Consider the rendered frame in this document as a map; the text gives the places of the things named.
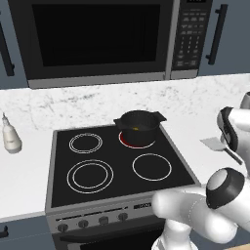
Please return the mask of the grey metal spatula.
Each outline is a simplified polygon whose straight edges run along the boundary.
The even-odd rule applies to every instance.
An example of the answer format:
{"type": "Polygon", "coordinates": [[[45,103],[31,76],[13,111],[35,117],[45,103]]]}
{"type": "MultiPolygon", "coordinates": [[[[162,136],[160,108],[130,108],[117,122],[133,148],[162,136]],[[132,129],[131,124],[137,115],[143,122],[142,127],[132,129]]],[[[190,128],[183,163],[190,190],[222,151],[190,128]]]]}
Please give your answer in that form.
{"type": "Polygon", "coordinates": [[[207,138],[202,139],[201,142],[214,151],[224,151],[227,153],[232,159],[234,159],[239,165],[243,164],[243,161],[240,160],[234,153],[231,152],[218,138],[207,138]]]}

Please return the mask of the black hob with steel oven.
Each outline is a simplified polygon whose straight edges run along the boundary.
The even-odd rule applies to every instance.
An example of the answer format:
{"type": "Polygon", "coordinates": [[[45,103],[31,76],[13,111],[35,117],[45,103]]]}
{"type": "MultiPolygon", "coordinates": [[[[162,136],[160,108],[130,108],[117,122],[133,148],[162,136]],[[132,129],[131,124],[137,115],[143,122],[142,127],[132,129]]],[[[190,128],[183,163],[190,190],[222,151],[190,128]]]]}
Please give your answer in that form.
{"type": "Polygon", "coordinates": [[[148,146],[126,146],[114,125],[53,133],[45,213],[57,250],[150,250],[163,228],[135,232],[90,243],[60,241],[60,234],[154,217],[151,198],[165,188],[194,188],[200,182],[162,128],[148,146]],[[58,231],[67,224],[65,232],[58,231]]]}

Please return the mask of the black cooking pot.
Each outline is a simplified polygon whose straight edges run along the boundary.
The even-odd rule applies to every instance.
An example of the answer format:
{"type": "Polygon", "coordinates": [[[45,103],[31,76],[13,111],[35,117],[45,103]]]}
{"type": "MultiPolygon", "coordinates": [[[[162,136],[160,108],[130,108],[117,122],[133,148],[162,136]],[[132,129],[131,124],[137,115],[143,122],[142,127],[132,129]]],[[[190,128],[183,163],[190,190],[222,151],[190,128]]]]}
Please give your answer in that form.
{"type": "Polygon", "coordinates": [[[123,141],[130,146],[153,143],[162,121],[166,121],[166,118],[159,111],[146,110],[131,110],[114,119],[115,125],[122,132],[123,141]],[[134,131],[133,127],[138,127],[139,131],[134,131]]]}

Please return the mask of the black and steel microwave oven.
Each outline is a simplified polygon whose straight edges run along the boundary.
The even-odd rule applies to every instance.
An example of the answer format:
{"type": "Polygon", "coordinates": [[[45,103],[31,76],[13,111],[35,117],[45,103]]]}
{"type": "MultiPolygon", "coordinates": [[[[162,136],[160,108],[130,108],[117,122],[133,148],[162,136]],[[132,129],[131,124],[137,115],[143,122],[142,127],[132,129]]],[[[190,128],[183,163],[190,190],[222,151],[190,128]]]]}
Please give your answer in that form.
{"type": "Polygon", "coordinates": [[[194,78],[213,0],[8,0],[32,89],[194,78]]]}

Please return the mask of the grey-blue drawer front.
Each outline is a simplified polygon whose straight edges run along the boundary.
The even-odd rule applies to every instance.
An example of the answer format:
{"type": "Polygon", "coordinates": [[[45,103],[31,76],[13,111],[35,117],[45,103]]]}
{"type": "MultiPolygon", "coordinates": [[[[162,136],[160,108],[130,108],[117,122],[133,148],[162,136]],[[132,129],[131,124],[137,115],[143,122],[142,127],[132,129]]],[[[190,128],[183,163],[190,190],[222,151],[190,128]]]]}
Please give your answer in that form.
{"type": "Polygon", "coordinates": [[[8,237],[0,238],[0,250],[56,250],[45,216],[0,223],[8,237]]]}

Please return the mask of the white squeeze bottle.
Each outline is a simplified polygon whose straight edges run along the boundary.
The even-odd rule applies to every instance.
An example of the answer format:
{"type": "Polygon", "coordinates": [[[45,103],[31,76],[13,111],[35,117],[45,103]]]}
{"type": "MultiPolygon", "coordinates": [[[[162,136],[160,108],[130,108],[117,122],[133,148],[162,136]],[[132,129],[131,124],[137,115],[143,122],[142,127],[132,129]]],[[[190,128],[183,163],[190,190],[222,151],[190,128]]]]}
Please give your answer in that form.
{"type": "Polygon", "coordinates": [[[4,148],[11,154],[20,152],[22,148],[22,141],[15,127],[10,123],[6,115],[3,115],[2,121],[4,148]]]}

